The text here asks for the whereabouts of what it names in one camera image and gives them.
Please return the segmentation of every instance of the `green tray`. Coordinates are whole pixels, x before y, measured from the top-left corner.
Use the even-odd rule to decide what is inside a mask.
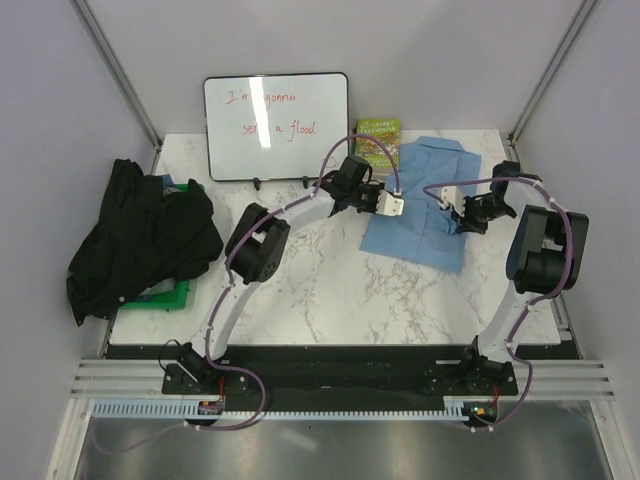
[[[176,185],[181,192],[185,192],[188,188],[186,183]],[[176,282],[176,286],[170,292],[153,295],[146,301],[133,301],[125,303],[124,309],[148,309],[148,310],[180,310],[187,304],[187,292],[189,292],[189,280]]]

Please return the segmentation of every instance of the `black jacket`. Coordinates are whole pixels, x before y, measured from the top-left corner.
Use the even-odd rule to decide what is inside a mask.
[[[98,224],[69,265],[67,296],[76,323],[107,317],[146,288],[188,280],[222,252],[213,205],[195,180],[186,192],[163,196],[162,177],[116,160]]]

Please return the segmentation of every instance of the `blue cloth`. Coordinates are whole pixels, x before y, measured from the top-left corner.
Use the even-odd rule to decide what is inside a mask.
[[[442,211],[422,191],[426,185],[475,180],[480,156],[469,153],[458,142],[420,137],[400,147],[400,186],[404,211],[399,217],[373,215],[360,250],[459,272],[464,261],[467,234],[457,235],[450,211]],[[385,188],[393,191],[395,177],[387,177]],[[475,186],[462,187],[475,195]]]
[[[176,186],[176,184],[173,182],[173,178],[171,178],[170,173],[165,173],[161,178],[163,188],[171,188]]]

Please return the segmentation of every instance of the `white whiteboard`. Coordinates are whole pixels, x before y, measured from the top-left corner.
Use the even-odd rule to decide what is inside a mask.
[[[317,177],[329,149],[349,133],[343,73],[208,78],[204,104],[214,180]],[[345,142],[327,167],[347,152]]]

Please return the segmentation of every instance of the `green book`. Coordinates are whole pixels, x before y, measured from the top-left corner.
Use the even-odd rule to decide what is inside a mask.
[[[358,120],[358,133],[365,133],[380,140],[398,165],[400,145],[400,120],[397,118],[364,118]],[[393,173],[391,162],[382,149],[365,138],[356,139],[356,155],[364,158],[373,167],[373,178],[382,180]]]

